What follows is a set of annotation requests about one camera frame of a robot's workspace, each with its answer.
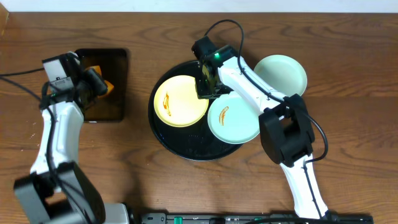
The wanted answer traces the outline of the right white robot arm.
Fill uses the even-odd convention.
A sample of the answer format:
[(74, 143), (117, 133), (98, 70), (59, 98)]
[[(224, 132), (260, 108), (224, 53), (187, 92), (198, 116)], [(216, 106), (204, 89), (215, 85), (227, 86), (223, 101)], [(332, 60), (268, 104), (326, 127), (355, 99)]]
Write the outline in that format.
[(248, 67), (240, 51), (226, 45), (218, 48), (204, 36), (195, 41), (192, 52), (198, 59), (201, 74), (195, 78), (199, 98), (215, 99), (236, 92), (249, 103), (259, 117), (261, 144), (287, 178), (300, 218), (326, 219), (328, 208), (313, 171), (313, 128), (318, 123), (308, 114), (298, 94), (286, 96), (273, 89)]

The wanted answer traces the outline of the orange and green sponge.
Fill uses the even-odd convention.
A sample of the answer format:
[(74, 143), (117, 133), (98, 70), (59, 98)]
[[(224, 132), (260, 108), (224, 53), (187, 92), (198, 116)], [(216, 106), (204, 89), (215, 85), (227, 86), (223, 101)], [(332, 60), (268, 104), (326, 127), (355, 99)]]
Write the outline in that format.
[(90, 79), (93, 84), (95, 95), (98, 98), (108, 96), (113, 90), (114, 85), (105, 80), (99, 65), (91, 66), (89, 69)]

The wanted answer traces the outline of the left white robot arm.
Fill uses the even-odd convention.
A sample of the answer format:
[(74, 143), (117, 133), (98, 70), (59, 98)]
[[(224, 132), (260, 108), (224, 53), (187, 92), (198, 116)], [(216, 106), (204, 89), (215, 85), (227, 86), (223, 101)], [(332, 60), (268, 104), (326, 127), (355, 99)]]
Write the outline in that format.
[(98, 66), (78, 52), (43, 60), (44, 121), (40, 149), (30, 174), (15, 180), (14, 193), (30, 223), (132, 223), (123, 203), (105, 203), (78, 165), (80, 131), (87, 107), (109, 93)]

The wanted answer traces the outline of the pale green plate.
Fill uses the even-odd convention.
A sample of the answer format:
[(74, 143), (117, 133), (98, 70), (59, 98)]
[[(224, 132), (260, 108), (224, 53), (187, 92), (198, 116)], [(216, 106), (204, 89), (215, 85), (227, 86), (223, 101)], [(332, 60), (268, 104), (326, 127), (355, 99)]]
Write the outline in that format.
[(258, 114), (235, 91), (212, 102), (208, 125), (219, 140), (229, 144), (243, 144), (259, 134)]
[(257, 63), (254, 72), (277, 91), (302, 96), (307, 88), (307, 73), (302, 65), (286, 55), (270, 55)]

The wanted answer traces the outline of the yellow plate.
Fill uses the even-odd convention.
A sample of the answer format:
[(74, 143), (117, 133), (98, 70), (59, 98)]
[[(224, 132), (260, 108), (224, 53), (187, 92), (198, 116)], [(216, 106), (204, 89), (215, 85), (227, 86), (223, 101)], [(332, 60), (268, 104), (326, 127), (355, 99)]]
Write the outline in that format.
[(206, 113), (209, 100), (199, 99), (195, 78), (177, 75), (164, 81), (155, 92), (154, 107), (158, 118), (169, 126), (184, 128), (195, 124)]

